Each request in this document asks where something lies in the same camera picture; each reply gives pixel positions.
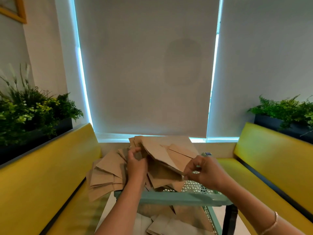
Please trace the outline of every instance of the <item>person's left hand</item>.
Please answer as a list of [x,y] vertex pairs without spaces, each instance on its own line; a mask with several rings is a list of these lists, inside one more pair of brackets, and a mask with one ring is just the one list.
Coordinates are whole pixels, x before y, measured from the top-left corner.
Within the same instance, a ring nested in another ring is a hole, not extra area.
[[146,158],[141,160],[137,160],[134,157],[134,153],[140,152],[141,148],[131,148],[128,151],[128,159],[127,159],[127,171],[128,171],[128,180],[135,180],[143,182],[144,177],[147,175],[148,171],[148,162]]

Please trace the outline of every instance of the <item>roller blind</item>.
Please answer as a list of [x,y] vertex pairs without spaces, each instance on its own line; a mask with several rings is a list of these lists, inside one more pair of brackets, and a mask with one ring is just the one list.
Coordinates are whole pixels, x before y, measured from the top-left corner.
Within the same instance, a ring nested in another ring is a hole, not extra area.
[[224,0],[208,137],[239,137],[259,95],[313,93],[313,0]]
[[219,0],[75,0],[96,133],[206,137]]

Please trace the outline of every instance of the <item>bracelet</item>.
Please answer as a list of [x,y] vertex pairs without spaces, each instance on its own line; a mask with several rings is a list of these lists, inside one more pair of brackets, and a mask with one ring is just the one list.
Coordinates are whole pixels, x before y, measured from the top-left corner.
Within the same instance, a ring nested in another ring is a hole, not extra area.
[[272,229],[276,226],[277,220],[278,220],[278,213],[275,212],[275,222],[273,223],[272,226],[270,226],[269,228],[265,229],[262,233],[260,233],[260,235],[264,235],[264,234],[267,233],[268,231],[272,230]]

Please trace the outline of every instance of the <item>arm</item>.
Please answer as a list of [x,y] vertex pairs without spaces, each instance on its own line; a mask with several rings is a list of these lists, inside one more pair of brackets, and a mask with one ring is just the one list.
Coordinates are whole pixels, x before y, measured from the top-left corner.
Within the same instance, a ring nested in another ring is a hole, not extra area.
[[[226,195],[258,234],[274,224],[274,211],[232,179],[215,158],[197,156],[188,163],[184,174],[185,180],[196,181],[206,188],[220,191]],[[304,235],[304,233],[278,216],[277,224],[264,235]]]
[[148,170],[145,158],[140,161],[134,158],[134,152],[140,150],[140,148],[129,150],[127,161],[128,182],[95,235],[131,235],[133,233],[137,208],[143,191],[144,177]]

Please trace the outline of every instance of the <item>yellow backrest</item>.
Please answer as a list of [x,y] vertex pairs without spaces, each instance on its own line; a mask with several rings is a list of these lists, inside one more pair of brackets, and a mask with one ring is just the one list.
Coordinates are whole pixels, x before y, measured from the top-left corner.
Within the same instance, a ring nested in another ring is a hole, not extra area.
[[86,124],[1,168],[0,234],[38,235],[99,157]]
[[313,213],[313,145],[246,123],[235,155]]

